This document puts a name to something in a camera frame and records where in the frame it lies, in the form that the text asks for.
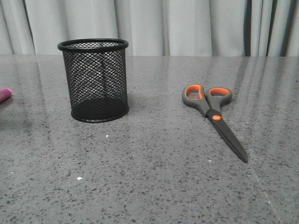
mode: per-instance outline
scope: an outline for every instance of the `white curtain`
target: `white curtain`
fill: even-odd
[[[0,0],[0,54],[120,38],[136,56],[298,56],[297,0]]]

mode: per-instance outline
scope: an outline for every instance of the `gray handle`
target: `gray handle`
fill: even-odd
[[[214,87],[205,92],[211,110],[221,115],[221,106],[231,102],[233,93],[226,88]]]
[[[196,93],[195,98],[188,97],[189,93]],[[199,110],[206,117],[206,113],[210,110],[209,105],[204,96],[204,88],[201,85],[194,84],[184,88],[182,99],[186,106],[193,107]]]

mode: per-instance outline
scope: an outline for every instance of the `pink marker cap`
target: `pink marker cap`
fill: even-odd
[[[9,88],[4,88],[0,90],[0,103],[6,100],[7,98],[10,98],[12,95],[12,92]]]

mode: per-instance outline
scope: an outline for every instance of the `gray speckled countertop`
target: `gray speckled countertop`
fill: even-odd
[[[1,224],[294,224],[299,58],[127,57],[124,117],[70,115],[62,56],[0,56]],[[224,86],[243,163],[181,99]]]

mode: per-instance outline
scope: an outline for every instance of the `black mesh cup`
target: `black mesh cup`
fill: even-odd
[[[71,101],[71,116],[106,122],[128,112],[125,48],[118,39],[61,42]]]

